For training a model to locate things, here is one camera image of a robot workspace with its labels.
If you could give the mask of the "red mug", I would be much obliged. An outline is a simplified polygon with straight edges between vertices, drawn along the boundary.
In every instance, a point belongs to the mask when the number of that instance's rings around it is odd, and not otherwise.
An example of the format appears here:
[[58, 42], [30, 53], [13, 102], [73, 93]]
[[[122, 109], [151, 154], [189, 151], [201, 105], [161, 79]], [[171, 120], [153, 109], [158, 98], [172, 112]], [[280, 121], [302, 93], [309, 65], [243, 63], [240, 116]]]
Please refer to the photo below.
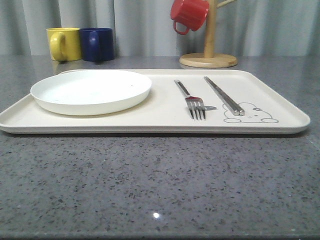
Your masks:
[[207, 0], [174, 0], [170, 10], [174, 31], [180, 35], [197, 31], [204, 24], [209, 8]]

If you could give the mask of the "dark blue mug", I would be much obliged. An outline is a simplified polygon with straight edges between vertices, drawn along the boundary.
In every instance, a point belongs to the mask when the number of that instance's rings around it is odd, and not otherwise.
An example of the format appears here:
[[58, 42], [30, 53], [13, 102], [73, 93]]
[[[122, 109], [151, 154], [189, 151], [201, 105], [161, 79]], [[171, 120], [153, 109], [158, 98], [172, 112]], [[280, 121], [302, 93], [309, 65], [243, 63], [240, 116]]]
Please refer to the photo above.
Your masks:
[[111, 28], [81, 28], [79, 35], [83, 60], [104, 62], [115, 58], [113, 30]]

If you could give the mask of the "beige rabbit serving tray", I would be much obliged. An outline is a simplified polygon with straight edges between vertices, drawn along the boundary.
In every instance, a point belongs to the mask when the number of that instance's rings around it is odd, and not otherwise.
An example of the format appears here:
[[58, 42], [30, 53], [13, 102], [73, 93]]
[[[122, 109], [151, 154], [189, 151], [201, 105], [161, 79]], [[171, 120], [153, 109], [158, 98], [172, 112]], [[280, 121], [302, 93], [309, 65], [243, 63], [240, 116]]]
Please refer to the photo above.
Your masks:
[[[140, 73], [152, 80], [152, 89], [133, 108], [67, 116], [43, 109], [27, 95], [1, 113], [0, 128], [13, 134], [295, 134], [311, 122], [307, 114], [246, 71], [142, 69]], [[210, 106], [206, 120], [191, 118], [174, 80]]]

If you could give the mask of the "white round plate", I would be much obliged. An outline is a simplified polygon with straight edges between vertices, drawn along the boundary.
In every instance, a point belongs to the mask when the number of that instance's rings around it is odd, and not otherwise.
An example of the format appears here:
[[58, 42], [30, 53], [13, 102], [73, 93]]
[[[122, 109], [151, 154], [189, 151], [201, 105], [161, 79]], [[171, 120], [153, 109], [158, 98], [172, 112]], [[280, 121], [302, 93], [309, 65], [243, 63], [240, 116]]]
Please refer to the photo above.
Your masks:
[[35, 83], [30, 94], [45, 110], [71, 116], [115, 113], [141, 103], [149, 77], [127, 70], [91, 69], [58, 74]]

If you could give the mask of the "silver metal fork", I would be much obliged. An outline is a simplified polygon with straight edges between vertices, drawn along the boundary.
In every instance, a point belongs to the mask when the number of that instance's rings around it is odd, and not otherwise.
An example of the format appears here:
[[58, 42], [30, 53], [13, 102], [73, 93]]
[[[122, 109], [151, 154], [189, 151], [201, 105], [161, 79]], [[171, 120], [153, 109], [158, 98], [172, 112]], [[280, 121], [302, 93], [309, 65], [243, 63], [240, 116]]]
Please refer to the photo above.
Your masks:
[[206, 120], [205, 105], [203, 100], [200, 97], [192, 96], [180, 80], [176, 79], [174, 82], [185, 97], [184, 99], [188, 107], [190, 117], [194, 121]]

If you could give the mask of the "wooden mug tree stand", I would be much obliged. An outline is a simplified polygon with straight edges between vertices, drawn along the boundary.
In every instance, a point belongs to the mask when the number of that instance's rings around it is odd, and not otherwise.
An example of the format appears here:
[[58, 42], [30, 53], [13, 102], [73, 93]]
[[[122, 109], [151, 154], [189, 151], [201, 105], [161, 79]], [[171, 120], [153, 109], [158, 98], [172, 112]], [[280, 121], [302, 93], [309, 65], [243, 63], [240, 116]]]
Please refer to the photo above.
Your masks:
[[209, 0], [209, 10], [205, 24], [204, 51], [203, 53], [189, 53], [180, 57], [182, 65], [195, 68], [228, 68], [238, 64], [233, 55], [215, 53], [215, 33], [217, 9], [234, 2], [233, 0]]

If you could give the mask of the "yellow mug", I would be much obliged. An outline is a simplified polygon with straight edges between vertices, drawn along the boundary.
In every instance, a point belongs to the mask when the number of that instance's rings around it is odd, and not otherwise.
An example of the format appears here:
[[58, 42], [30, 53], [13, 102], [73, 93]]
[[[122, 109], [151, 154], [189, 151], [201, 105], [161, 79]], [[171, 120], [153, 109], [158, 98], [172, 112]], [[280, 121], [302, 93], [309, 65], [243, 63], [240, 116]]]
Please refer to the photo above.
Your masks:
[[53, 61], [77, 61], [82, 58], [79, 28], [48, 28], [46, 33], [50, 56]]

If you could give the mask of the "grey curtain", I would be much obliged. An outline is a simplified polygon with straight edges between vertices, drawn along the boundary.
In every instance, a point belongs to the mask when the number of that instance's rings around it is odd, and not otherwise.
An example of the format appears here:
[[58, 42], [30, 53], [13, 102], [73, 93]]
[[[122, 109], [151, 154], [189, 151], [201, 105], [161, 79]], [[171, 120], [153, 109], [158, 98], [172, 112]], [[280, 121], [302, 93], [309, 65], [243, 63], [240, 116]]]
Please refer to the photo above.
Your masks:
[[[0, 52], [48, 55], [46, 30], [111, 28], [118, 56], [201, 52], [205, 30], [177, 34], [170, 0], [3, 0]], [[215, 51], [234, 56], [317, 56], [317, 0], [237, 0], [217, 10]]]

